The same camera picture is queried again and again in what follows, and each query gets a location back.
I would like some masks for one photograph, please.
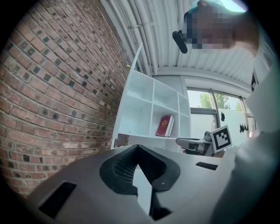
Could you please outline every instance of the book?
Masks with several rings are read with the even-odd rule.
[[[170,130],[169,130],[169,133],[168,133],[168,137],[170,137],[170,135],[171,135],[171,131],[172,131],[172,128],[173,128],[174,120],[175,119],[173,118],[171,126],[170,126]]]
[[[171,134],[174,118],[172,115],[166,115],[161,118],[156,135],[162,137],[168,137]]]

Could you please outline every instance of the brick wall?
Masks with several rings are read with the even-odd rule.
[[[72,161],[110,149],[129,62],[105,18],[98,0],[43,0],[2,51],[0,165],[23,196]]]

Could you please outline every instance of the corrugated metal ceiling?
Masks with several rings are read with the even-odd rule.
[[[101,0],[118,34],[133,60],[143,42],[138,67],[147,75],[161,74],[164,67],[193,68],[201,73],[226,76],[244,89],[250,89],[253,56],[235,47],[214,53],[201,53],[188,46],[182,54],[172,38],[172,32],[181,29],[183,15],[193,0]]]

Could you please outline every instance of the window frame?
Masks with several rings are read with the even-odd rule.
[[[242,113],[243,113],[243,116],[244,116],[244,119],[245,119],[245,122],[246,122],[246,126],[247,127],[249,126],[248,118],[253,118],[253,115],[246,111],[246,107],[245,107],[245,104],[244,104],[245,98],[243,98],[242,96],[237,96],[237,95],[230,94],[230,93],[216,91],[216,90],[213,90],[211,88],[210,89],[204,89],[204,88],[196,88],[196,87],[187,87],[187,90],[209,93],[211,103],[212,103],[212,109],[191,107],[190,108],[191,114],[213,115],[214,120],[215,120],[215,127],[216,128],[221,127],[219,108],[217,106],[217,101],[216,101],[216,98],[215,98],[215,93],[218,93],[218,94],[222,94],[222,95],[226,95],[226,96],[229,96],[229,97],[234,97],[234,98],[239,99],[239,102],[241,104]],[[249,134],[250,134],[250,130],[247,131],[247,138],[249,138]]]

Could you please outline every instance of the person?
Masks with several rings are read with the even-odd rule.
[[[261,24],[250,13],[232,12],[216,1],[199,0],[184,15],[182,38],[194,49],[225,50],[235,46],[248,50],[255,58],[251,89],[262,83],[270,71],[276,51]],[[256,137],[255,121],[250,137]]]
[[[252,93],[247,105],[258,133],[236,149],[234,168],[210,222],[237,223],[256,205],[279,166],[278,57],[270,38],[249,11],[231,12],[207,0],[199,0],[185,14],[182,38],[192,48],[202,50],[240,46],[255,58],[253,74],[248,74],[252,76]]]

